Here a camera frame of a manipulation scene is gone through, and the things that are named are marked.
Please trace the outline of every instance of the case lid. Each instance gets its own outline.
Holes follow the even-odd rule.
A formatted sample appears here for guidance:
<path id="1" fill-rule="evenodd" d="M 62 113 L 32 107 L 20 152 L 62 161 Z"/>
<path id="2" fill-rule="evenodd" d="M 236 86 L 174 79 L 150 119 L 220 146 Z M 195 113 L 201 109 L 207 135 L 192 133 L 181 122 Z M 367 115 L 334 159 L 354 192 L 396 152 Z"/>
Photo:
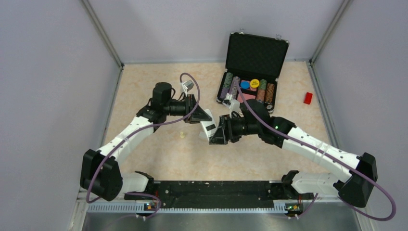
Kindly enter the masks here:
<path id="1" fill-rule="evenodd" d="M 231 33 L 225 67 L 231 72 L 277 78 L 288 47 L 286 40 Z"/>

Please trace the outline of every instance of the stack of poker chips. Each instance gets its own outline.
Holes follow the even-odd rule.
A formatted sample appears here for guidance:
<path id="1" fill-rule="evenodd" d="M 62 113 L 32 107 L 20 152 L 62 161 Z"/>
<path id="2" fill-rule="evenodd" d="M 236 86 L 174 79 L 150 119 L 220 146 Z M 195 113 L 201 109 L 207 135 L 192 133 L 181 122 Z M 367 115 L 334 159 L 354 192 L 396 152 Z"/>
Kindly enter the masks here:
<path id="1" fill-rule="evenodd" d="M 273 92 L 275 91 L 275 84 L 268 83 L 267 94 L 265 95 L 265 103 L 272 104 Z"/>
<path id="2" fill-rule="evenodd" d="M 237 98 L 240 80 L 241 79 L 238 76 L 235 76 L 234 79 L 232 80 L 231 88 L 229 89 L 230 90 L 229 94 L 232 96 L 232 99 Z"/>
<path id="3" fill-rule="evenodd" d="M 261 81 L 259 82 L 258 93 L 256 94 L 256 100 L 260 103 L 264 102 L 266 88 L 267 88 L 267 81 L 264 79 L 261 79 Z"/>
<path id="4" fill-rule="evenodd" d="M 229 90 L 230 90 L 231 82 L 232 82 L 232 77 L 233 77 L 233 75 L 232 75 L 232 73 L 230 73 L 230 72 L 228 72 L 228 73 L 225 75 L 224 83 L 223 83 L 223 85 L 222 85 L 221 94 L 220 94 L 220 96 L 219 96 L 219 98 L 220 98 L 221 100 L 225 99 L 225 97 L 227 96 L 227 93 L 228 93 Z"/>

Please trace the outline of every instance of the black case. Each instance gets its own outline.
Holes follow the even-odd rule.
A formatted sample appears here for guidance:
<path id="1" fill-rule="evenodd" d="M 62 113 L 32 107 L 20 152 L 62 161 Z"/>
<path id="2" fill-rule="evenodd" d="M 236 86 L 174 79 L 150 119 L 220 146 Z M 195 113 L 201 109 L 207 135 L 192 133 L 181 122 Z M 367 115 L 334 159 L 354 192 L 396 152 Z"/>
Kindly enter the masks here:
<path id="1" fill-rule="evenodd" d="M 286 52 L 289 48 L 289 41 L 275 38 L 268 38 L 257 35 L 248 35 L 242 32 L 233 32 L 229 36 L 227 60 L 225 63 L 225 73 L 217 94 L 217 102 L 222 103 L 219 98 L 222 85 L 227 72 L 233 73 L 241 80 L 256 78 L 265 79 L 268 83 L 275 84 L 273 93 L 272 109 L 275 108 L 276 89 L 278 78 L 285 60 Z M 257 91 L 241 89 L 243 93 L 255 95 Z"/>

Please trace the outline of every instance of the gray wall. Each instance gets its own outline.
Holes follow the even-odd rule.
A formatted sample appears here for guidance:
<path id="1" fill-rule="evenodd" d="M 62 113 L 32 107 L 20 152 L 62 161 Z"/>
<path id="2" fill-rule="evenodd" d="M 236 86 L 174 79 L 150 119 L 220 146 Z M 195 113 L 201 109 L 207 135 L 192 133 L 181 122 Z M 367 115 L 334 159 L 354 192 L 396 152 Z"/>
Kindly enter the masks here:
<path id="1" fill-rule="evenodd" d="M 378 182 L 396 200 L 397 215 L 381 230 L 408 225 L 408 1 L 354 1 L 316 63 L 342 147 L 377 158 Z M 385 217 L 379 190 L 369 200 Z"/>
<path id="2" fill-rule="evenodd" d="M 230 32 L 290 41 L 310 58 L 342 0 L 90 0 L 125 63 L 223 61 Z"/>
<path id="3" fill-rule="evenodd" d="M 0 230 L 66 230 L 118 68 L 78 0 L 0 5 Z"/>

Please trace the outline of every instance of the table surface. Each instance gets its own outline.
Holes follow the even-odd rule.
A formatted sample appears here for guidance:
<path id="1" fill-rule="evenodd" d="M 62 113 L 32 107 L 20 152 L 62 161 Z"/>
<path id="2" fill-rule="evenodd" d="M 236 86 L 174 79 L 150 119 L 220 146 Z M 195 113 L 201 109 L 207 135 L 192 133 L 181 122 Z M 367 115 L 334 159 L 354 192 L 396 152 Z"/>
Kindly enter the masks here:
<path id="1" fill-rule="evenodd" d="M 120 81 L 105 142 L 112 140 L 152 97 L 157 82 L 168 82 L 180 95 L 179 75 L 193 75 L 201 90 L 200 106 L 218 116 L 229 113 L 215 98 L 225 70 L 224 63 L 128 64 Z M 304 104 L 306 92 L 312 103 Z M 275 111 L 310 135 L 328 142 L 319 104 L 305 62 L 285 62 L 279 77 Z M 168 116 L 167 121 L 176 119 Z M 120 166 L 122 173 L 145 172 L 155 180 L 280 180 L 290 170 L 327 172 L 306 158 L 244 136 L 237 143 L 209 145 L 198 137 L 199 124 L 184 122 L 161 126 L 143 140 Z"/>

